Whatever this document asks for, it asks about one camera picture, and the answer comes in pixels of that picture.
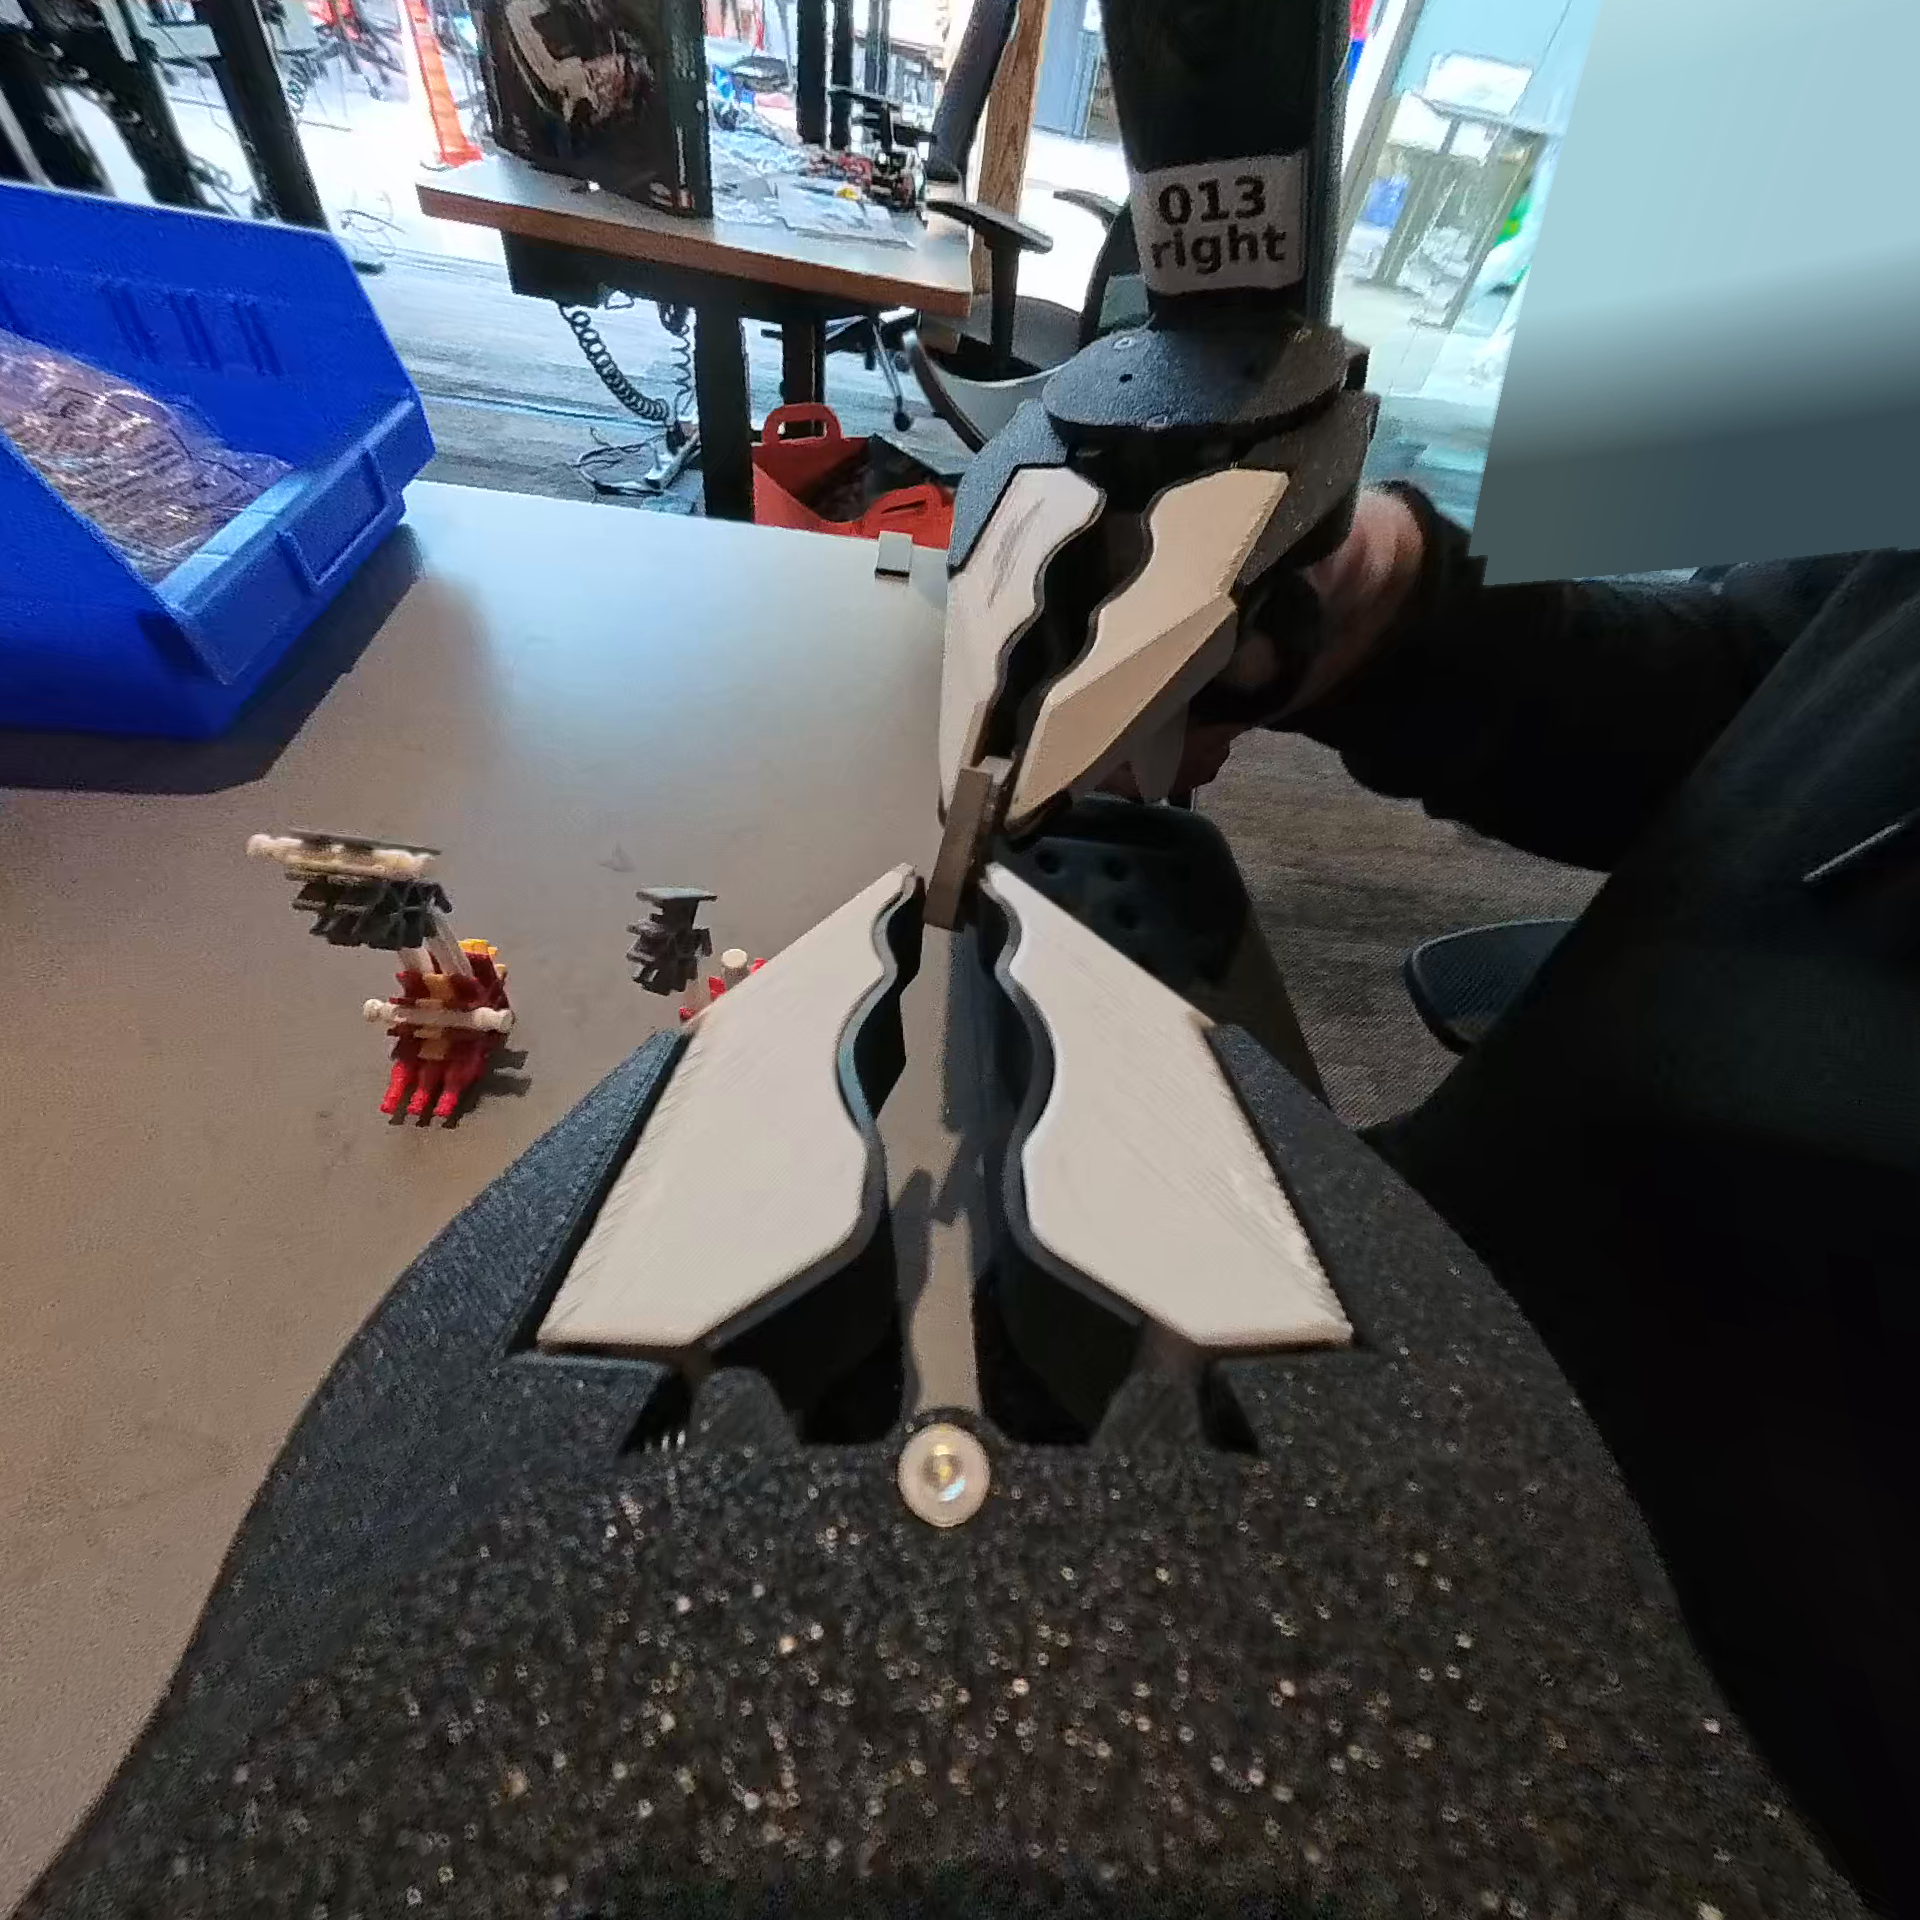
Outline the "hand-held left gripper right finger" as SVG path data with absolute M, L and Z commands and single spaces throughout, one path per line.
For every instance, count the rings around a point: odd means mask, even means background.
M 1023 1257 L 1199 1357 L 1349 1348 L 1213 1021 L 1011 868 L 987 865 L 978 900 L 1030 1047 L 1005 1166 Z

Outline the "black dimpled plastic panel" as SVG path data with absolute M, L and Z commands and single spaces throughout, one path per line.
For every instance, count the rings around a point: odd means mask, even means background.
M 1234 851 L 1199 813 L 1094 796 L 995 834 L 990 860 L 1329 1103 Z

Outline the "orange traffic cone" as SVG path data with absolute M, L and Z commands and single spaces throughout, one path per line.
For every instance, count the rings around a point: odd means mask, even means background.
M 401 3 L 399 15 L 412 46 L 413 77 L 432 136 L 427 166 L 434 173 L 451 173 L 479 161 L 482 151 L 462 122 L 430 5 Z

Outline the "grey snowflake connector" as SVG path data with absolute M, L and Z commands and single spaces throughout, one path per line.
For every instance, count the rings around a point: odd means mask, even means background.
M 711 932 L 701 921 L 717 894 L 695 885 L 643 885 L 643 917 L 628 927 L 625 962 L 632 983 L 650 995 L 682 995 L 711 958 Z
M 956 932 L 967 926 L 982 863 L 992 852 L 1016 764 L 987 756 L 954 780 L 942 814 L 942 836 L 925 884 L 925 926 Z

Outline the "blue plastic bin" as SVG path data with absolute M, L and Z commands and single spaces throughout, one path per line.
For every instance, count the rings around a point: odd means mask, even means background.
M 8 732 L 226 732 L 397 530 L 434 442 L 336 241 L 2 187 L 4 336 L 155 396 L 280 474 L 149 580 L 4 437 Z

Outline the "dark printed box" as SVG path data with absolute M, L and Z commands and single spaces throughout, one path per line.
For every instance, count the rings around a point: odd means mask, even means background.
M 469 11 L 497 152 L 674 218 L 711 216 L 701 3 Z

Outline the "black mesh office chair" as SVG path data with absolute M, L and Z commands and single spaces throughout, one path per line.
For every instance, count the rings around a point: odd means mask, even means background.
M 1020 290 L 1021 261 L 1044 256 L 1053 241 L 1020 216 L 967 195 L 967 166 L 988 93 L 1020 25 L 1020 5 L 973 5 L 957 41 L 934 122 L 912 125 L 899 104 L 834 87 L 859 104 L 859 123 L 874 135 L 872 185 L 915 183 L 921 216 L 964 229 L 987 258 L 987 287 L 967 319 L 925 319 L 902 307 L 880 317 L 834 325 L 827 350 L 857 350 L 877 369 L 893 399 L 893 428 L 908 430 L 902 370 L 923 387 L 931 413 L 978 450 L 1029 387 L 1089 345 L 1101 332 L 1145 317 L 1133 221 L 1126 200 L 1061 185 L 1054 200 L 1098 224 L 1101 246 L 1077 307 Z

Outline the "clear plastic bag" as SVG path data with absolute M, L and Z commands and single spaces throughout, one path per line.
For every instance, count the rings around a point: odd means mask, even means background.
M 167 580 L 293 472 L 229 446 L 191 409 L 10 330 L 2 432 L 147 581 Z

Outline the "black metal rack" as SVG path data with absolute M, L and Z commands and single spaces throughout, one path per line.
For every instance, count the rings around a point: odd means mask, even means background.
M 120 195 L 73 119 L 81 102 L 113 127 L 152 202 L 327 229 L 298 122 L 327 52 L 313 5 L 7 3 L 2 15 L 7 181 Z M 218 89 L 243 183 L 178 131 L 166 83 L 177 66 Z

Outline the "red tote bag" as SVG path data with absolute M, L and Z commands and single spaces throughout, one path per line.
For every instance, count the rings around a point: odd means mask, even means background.
M 887 437 L 847 434 L 820 401 L 771 409 L 751 450 L 754 519 L 793 533 L 945 551 L 956 487 Z

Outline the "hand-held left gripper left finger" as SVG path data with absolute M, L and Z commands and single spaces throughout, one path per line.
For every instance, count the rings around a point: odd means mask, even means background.
M 893 865 L 694 1016 L 539 1353 L 715 1353 L 877 1245 L 878 1114 L 905 1069 L 923 938 L 925 881 Z

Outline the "grey-topped red yellow toy assembly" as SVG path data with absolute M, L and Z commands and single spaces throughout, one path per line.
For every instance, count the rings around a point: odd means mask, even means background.
M 363 1006 L 388 1042 L 380 1116 L 454 1127 L 515 1029 L 496 944 L 460 938 L 441 852 L 378 834 L 260 830 L 246 855 L 293 885 L 293 912 L 330 949 L 375 951 L 391 988 Z

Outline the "person's right hand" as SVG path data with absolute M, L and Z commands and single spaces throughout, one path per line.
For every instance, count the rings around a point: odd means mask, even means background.
M 1380 657 L 1415 602 L 1427 530 L 1421 492 L 1366 490 L 1345 540 L 1242 612 L 1227 666 L 1191 702 L 1176 796 L 1211 785 L 1242 735 L 1292 725 Z

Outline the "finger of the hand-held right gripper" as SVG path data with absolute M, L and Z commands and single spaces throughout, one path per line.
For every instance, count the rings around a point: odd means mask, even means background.
M 1017 638 L 1038 623 L 1044 573 L 1089 530 L 1105 494 L 1066 470 L 1027 468 L 1000 494 L 969 558 L 949 576 L 940 699 L 938 780 L 957 787 L 988 732 Z
M 1274 516 L 1280 470 L 1222 470 L 1161 494 L 1145 559 L 1089 617 L 1083 653 L 1044 690 L 1001 823 L 1029 833 L 1118 767 L 1165 802 L 1187 754 L 1189 702 L 1236 646 L 1234 587 Z

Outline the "wooden desk with black legs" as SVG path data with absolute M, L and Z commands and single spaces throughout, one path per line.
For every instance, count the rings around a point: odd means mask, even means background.
M 781 399 L 820 401 L 827 325 L 899 308 L 963 322 L 973 303 L 970 241 L 940 218 L 909 218 L 902 245 L 682 218 L 515 156 L 420 173 L 413 191 L 424 216 L 497 233 L 519 296 L 558 307 L 636 296 L 692 314 L 704 514 L 715 519 L 754 518 L 751 329 L 777 330 Z

